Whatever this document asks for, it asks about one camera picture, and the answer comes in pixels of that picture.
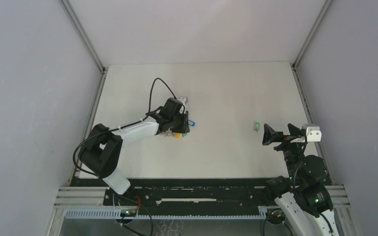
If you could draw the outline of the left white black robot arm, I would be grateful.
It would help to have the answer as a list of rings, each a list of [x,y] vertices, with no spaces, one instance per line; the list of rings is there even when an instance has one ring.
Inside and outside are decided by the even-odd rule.
[[[122,147],[164,133],[189,133],[187,102],[187,97],[170,97],[163,106],[132,124],[116,128],[97,124],[89,137],[78,145],[74,156],[115,192],[118,202],[128,205],[134,199],[134,191],[118,166]]]

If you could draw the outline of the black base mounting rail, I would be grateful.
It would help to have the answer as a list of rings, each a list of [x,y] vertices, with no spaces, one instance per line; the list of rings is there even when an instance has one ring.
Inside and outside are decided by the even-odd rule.
[[[131,178],[122,195],[103,190],[104,206],[135,207],[151,215],[227,215],[254,213],[259,207],[275,207],[265,184],[272,178],[143,179]]]

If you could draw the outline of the green tagged single key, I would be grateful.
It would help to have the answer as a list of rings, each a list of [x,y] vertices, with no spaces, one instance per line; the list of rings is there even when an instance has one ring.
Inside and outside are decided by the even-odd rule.
[[[258,132],[260,130],[260,123],[258,121],[253,122],[253,130]]]

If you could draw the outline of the right aluminium frame post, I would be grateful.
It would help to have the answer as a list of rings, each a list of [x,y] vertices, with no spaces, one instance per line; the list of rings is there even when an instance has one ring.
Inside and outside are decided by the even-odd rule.
[[[315,62],[311,62],[313,45],[334,2],[334,0],[325,0],[323,2],[304,43],[293,63],[290,64],[308,123],[316,123],[318,121],[317,92],[315,91],[314,83],[315,70],[311,68],[312,65],[315,65]]]

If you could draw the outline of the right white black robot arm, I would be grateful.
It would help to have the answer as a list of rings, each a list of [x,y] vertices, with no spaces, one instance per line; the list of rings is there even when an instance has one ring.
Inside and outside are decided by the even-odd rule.
[[[288,178],[275,177],[265,184],[265,200],[277,205],[282,215],[299,236],[337,236],[333,202],[325,182],[328,173],[324,161],[306,155],[309,143],[320,142],[322,132],[314,124],[301,128],[289,123],[288,134],[263,125],[262,144],[278,143],[275,151],[283,153]]]

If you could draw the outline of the keyring with coloured keys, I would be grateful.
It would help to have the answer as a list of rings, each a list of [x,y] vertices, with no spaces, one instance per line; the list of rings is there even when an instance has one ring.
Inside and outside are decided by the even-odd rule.
[[[196,126],[196,123],[192,120],[188,120],[188,125],[189,127],[194,127]],[[185,136],[187,136],[189,133],[176,133],[176,132],[172,132],[171,130],[168,130],[164,133],[162,133],[161,135],[162,136],[165,136],[165,137],[173,137],[174,139],[180,139],[180,138],[183,138]]]

